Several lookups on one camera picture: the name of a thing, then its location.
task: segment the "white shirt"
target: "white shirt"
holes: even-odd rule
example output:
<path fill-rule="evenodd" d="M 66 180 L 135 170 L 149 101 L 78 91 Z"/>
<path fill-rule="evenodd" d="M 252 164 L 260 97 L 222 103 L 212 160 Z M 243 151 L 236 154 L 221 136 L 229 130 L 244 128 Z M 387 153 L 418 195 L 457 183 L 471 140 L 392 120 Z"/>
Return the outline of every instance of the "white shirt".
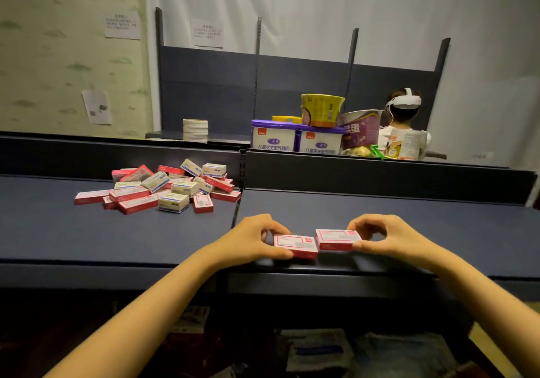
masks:
<path fill-rule="evenodd" d="M 392 134 L 392 129 L 395 129 L 393 126 L 385 126 L 384 128 L 379 129 L 379 150 L 381 152 L 386 148 L 386 144 L 390 140 L 390 135 Z M 428 132 L 428 139 L 426 140 L 426 149 L 429 148 L 429 143 L 431 142 L 431 135 Z"/>

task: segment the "purple instant noodle bucket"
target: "purple instant noodle bucket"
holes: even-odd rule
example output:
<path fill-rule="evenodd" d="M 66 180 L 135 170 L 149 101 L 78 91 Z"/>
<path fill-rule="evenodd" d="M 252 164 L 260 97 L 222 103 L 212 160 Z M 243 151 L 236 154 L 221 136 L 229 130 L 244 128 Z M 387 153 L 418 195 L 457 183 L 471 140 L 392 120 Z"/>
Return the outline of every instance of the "purple instant noodle bucket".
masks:
<path fill-rule="evenodd" d="M 379 141 L 381 115 L 380 109 L 364 109 L 339 115 L 337 125 L 345 128 L 342 149 L 376 145 Z"/>

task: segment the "left arm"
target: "left arm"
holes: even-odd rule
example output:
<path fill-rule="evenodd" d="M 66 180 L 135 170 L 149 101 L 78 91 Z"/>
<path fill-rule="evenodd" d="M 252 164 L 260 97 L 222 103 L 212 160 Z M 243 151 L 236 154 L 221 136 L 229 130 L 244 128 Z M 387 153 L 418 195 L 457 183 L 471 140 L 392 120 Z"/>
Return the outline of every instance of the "left arm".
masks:
<path fill-rule="evenodd" d="M 165 339 L 200 286 L 216 271 L 292 253 L 261 240 L 267 231 L 289 233 L 263 214 L 243 219 L 223 237 L 195 252 L 71 351 L 45 378 L 136 377 Z"/>

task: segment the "right arm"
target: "right arm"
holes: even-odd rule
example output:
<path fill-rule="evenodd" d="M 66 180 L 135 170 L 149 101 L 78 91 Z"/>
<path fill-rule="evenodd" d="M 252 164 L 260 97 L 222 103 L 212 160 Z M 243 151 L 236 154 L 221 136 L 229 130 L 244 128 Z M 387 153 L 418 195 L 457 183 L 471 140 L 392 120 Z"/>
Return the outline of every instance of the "right arm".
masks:
<path fill-rule="evenodd" d="M 350 222 L 359 252 L 385 254 L 425 268 L 447 284 L 524 377 L 540 371 L 540 314 L 465 260 L 436 245 L 393 215 L 365 214 Z M 386 236 L 369 241 L 374 233 Z"/>

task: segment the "hand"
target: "hand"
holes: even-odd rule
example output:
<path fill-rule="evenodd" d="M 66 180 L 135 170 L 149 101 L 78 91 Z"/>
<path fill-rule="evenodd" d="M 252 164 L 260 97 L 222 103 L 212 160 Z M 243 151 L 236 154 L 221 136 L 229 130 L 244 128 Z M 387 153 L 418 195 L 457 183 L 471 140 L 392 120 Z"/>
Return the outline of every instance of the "hand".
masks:
<path fill-rule="evenodd" d="M 358 231 L 363 239 L 353 245 L 355 250 L 385 254 L 430 271 L 449 253 L 394 215 L 364 214 L 352 220 L 347 229 Z M 386 238 L 369 241 L 375 233 L 381 233 Z"/>
<path fill-rule="evenodd" d="M 262 258 L 276 260 L 292 258 L 293 252 L 264 243 L 268 231 L 272 234 L 290 233 L 289 229 L 273 220 L 269 214 L 259 214 L 243 218 L 208 248 L 217 254 L 221 268 L 239 266 Z"/>

